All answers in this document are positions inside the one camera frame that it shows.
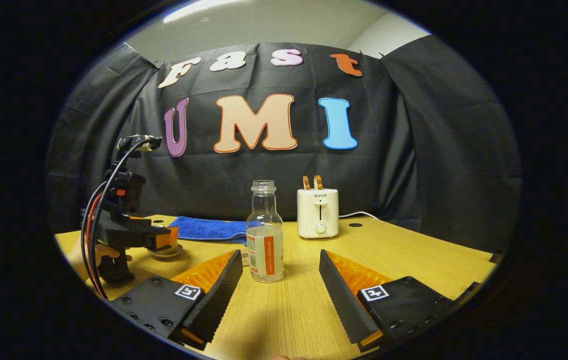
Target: table surface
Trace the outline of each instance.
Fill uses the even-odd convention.
[[[166,226],[176,217],[153,215]],[[349,224],[360,223],[361,227]],[[65,254],[79,231],[56,235]],[[110,300],[152,275],[172,278],[242,244],[179,239],[184,250],[173,258],[157,258],[145,248],[131,248],[128,267],[135,280],[121,287],[104,284]],[[350,344],[319,273],[320,250],[353,260],[395,280],[413,276],[449,299],[476,281],[482,283],[495,264],[492,254],[419,234],[374,218],[339,219],[332,239],[302,239],[297,223],[284,223],[284,278],[272,284],[252,280],[247,266],[219,324],[213,342],[197,351],[220,360],[271,360],[276,355],[308,360],[352,359],[361,355]]]

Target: letter m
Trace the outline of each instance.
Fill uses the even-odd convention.
[[[222,125],[219,141],[213,146],[216,152],[238,151],[242,144],[235,139],[235,128],[246,146],[254,149],[266,128],[266,139],[261,145],[268,150],[290,150],[297,146],[290,128],[291,95],[275,93],[264,100],[255,114],[242,96],[222,97],[215,104],[222,108]]]

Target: red cable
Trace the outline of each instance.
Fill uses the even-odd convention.
[[[98,194],[97,196],[95,196],[95,200],[92,202],[92,205],[90,206],[90,212],[88,214],[88,223],[86,225],[86,239],[84,241],[87,250],[88,250],[88,246],[89,246],[88,239],[90,239],[89,234],[90,234],[90,223],[91,223],[91,220],[92,220],[92,213],[95,210],[95,205],[97,205],[99,198],[101,198],[101,194]],[[90,276],[90,278],[93,279],[93,281],[95,283],[97,283],[99,281],[99,276],[95,276],[95,274],[92,273],[92,266],[90,266],[90,264],[92,264],[92,259],[90,259],[90,256],[89,256],[89,266],[88,266],[89,276]],[[95,290],[97,290],[97,292],[99,293],[99,296],[101,296],[102,298],[106,297],[106,295],[103,292],[99,291],[99,287],[96,286]]]

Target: blue letter i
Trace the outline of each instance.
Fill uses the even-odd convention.
[[[350,103],[343,98],[325,97],[320,99],[320,106],[326,110],[328,120],[328,137],[324,139],[324,146],[335,150],[355,148],[357,140],[350,135],[348,114],[346,114]]]

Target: white cable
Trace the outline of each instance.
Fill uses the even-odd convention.
[[[354,215],[354,214],[366,214],[366,215],[368,215],[368,216],[371,217],[371,218],[378,219],[377,217],[375,217],[375,216],[373,216],[373,215],[371,215],[371,214],[368,214],[368,212],[363,212],[363,211],[353,212],[352,214],[339,215],[339,217],[340,217],[340,218],[345,218],[345,217],[349,217],[350,215]]]

